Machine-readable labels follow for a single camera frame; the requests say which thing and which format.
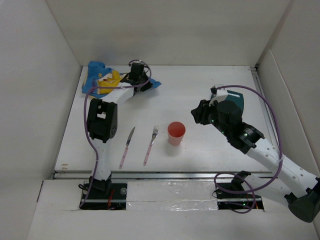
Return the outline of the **blue Pikachu cloth placemat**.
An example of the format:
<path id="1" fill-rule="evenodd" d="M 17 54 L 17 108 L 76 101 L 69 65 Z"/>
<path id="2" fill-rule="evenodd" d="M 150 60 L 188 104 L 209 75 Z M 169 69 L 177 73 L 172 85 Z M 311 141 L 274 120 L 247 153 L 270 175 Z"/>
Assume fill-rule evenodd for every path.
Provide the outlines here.
<path id="1" fill-rule="evenodd" d="M 131 60 L 129 64 L 131 63 L 145 64 L 147 66 L 147 68 L 144 69 L 146 75 L 151 71 L 149 66 L 141 60 Z M 120 73 L 111 67 L 107 67 L 100 61 L 90 61 L 87 67 L 87 77 L 82 84 L 81 90 L 82 93 L 89 93 L 92 97 L 97 99 L 105 97 L 119 87 L 121 83 L 124 83 L 122 82 L 122 79 L 127 73 L 129 73 Z M 156 81 L 151 77 L 149 78 L 153 84 L 152 88 L 157 88 L 161 85 L 161 82 Z"/>

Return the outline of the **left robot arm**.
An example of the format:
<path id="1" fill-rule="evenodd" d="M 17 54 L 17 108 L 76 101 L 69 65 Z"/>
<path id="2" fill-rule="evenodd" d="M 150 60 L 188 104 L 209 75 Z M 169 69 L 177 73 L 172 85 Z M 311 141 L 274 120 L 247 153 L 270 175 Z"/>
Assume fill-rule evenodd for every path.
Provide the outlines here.
<path id="1" fill-rule="evenodd" d="M 121 74 L 100 62 L 91 62 L 88 78 L 94 86 L 85 90 L 83 117 L 88 143 L 95 153 L 95 164 L 88 191 L 107 198 L 112 191 L 109 148 L 118 127 L 118 106 L 140 92 L 153 88 L 150 67 L 141 60 L 128 64 L 130 71 Z"/>

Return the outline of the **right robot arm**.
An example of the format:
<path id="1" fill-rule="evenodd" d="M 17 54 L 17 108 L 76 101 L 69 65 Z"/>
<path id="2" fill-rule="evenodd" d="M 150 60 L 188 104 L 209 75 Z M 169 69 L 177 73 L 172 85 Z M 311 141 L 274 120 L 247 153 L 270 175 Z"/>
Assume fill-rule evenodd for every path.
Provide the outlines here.
<path id="1" fill-rule="evenodd" d="M 285 186 L 275 183 L 271 186 L 297 218 L 306 223 L 315 219 L 320 211 L 319 177 L 280 155 L 279 148 L 273 147 L 259 130 L 243 122 L 242 110 L 233 101 L 211 104 L 208 100 L 201 100 L 191 114 L 197 124 L 213 125 L 231 146 L 276 175 Z"/>

